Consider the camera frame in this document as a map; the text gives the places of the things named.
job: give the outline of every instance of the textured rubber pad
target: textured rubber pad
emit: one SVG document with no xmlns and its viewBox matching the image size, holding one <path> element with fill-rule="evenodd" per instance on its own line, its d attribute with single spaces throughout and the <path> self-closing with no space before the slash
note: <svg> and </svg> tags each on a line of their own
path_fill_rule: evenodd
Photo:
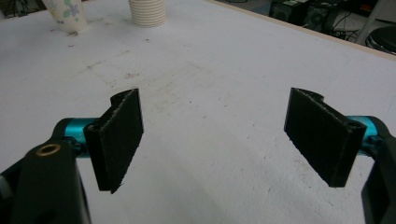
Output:
<svg viewBox="0 0 396 224">
<path fill-rule="evenodd" d="M 330 187 L 344 187 L 366 126 L 323 103 L 323 96 L 292 88 L 285 132 Z"/>
<path fill-rule="evenodd" d="M 99 190 L 120 186 L 143 135 L 139 91 L 111 97 L 111 107 L 84 129 Z"/>
</svg>

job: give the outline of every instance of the paper cup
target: paper cup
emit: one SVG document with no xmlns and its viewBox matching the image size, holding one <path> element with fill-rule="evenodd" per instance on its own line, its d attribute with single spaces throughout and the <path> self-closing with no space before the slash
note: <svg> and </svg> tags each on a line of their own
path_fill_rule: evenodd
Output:
<svg viewBox="0 0 396 224">
<path fill-rule="evenodd" d="M 67 32 L 77 32 L 87 27 L 81 0 L 43 0 L 58 27 Z"/>
<path fill-rule="evenodd" d="M 134 24 L 153 27 L 165 23 L 165 3 L 163 0 L 129 0 Z"/>
</svg>

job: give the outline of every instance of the patterned paper cup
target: patterned paper cup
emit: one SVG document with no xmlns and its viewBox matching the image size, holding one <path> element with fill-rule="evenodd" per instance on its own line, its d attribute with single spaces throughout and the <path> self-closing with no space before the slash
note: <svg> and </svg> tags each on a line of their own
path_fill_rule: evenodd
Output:
<svg viewBox="0 0 396 224">
<path fill-rule="evenodd" d="M 43 0 L 61 30 L 72 33 L 87 27 L 81 0 Z"/>
</svg>

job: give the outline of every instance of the blue cylindrical joint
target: blue cylindrical joint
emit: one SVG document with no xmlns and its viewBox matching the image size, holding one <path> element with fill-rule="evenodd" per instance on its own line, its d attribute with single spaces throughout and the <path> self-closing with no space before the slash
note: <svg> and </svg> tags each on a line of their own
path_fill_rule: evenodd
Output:
<svg viewBox="0 0 396 224">
<path fill-rule="evenodd" d="M 375 124 L 365 116 L 347 116 L 349 119 L 356 120 L 364 125 L 366 125 L 367 129 L 364 133 L 363 140 L 361 142 L 362 147 L 366 147 L 371 145 L 369 138 L 378 137 L 378 131 L 375 127 Z M 358 155 L 367 155 L 363 151 L 359 150 Z"/>
<path fill-rule="evenodd" d="M 81 154 L 79 157 L 90 157 L 87 141 L 84 135 L 84 128 L 87 125 L 92 124 L 95 120 L 96 119 L 72 119 L 64 130 L 64 137 L 72 137 L 80 144 L 79 153 Z"/>
</svg>

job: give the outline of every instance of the white table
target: white table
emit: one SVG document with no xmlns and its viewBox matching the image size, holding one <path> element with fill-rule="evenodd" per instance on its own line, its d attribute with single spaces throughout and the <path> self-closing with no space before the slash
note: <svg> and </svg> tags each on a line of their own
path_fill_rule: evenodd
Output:
<svg viewBox="0 0 396 224">
<path fill-rule="evenodd" d="M 0 170 L 63 118 L 99 117 L 138 87 L 145 133 L 113 195 L 78 160 L 93 223 L 364 223 L 358 157 L 330 189 L 283 132 L 290 88 L 396 134 L 396 60 L 208 1 L 167 0 L 167 22 L 138 28 L 128 3 L 85 4 L 89 27 L 48 12 L 0 23 Z"/>
</svg>

